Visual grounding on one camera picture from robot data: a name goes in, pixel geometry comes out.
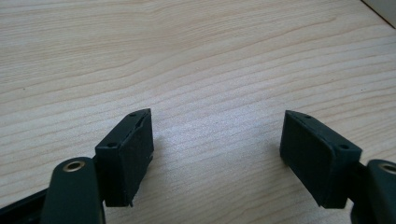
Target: screw hole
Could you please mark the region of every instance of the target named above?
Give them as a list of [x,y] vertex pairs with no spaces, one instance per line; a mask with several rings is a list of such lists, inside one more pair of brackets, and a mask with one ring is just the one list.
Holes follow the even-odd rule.
[[117,146],[117,143],[109,143],[109,144],[107,144],[107,146],[108,146],[108,147],[116,147],[116,146]]
[[343,149],[349,149],[349,146],[347,146],[347,145],[340,145],[340,147]]
[[64,171],[65,172],[75,172],[79,169],[81,169],[85,165],[84,161],[72,161],[66,164],[64,166]]
[[390,174],[396,175],[396,166],[394,165],[381,163],[379,164],[379,167]]

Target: light wooden surface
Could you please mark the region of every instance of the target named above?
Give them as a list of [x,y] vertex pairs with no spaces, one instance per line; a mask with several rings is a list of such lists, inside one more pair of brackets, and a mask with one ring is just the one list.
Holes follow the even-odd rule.
[[349,223],[279,158],[286,109],[396,161],[396,31],[357,0],[0,2],[0,205],[152,109],[108,223]]

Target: wooden table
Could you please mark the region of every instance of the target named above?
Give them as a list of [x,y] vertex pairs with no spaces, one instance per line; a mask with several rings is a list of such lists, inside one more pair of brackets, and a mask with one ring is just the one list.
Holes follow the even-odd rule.
[[0,3],[0,205],[150,107],[133,208],[108,223],[349,223],[279,158],[284,112],[396,161],[396,31],[356,0]]

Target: wood grain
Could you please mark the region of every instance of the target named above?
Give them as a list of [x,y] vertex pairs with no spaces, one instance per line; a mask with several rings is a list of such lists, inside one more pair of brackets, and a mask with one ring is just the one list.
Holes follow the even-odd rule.
[[0,205],[120,119],[155,154],[108,223],[349,223],[279,158],[285,109],[396,161],[396,31],[355,0],[0,2]]

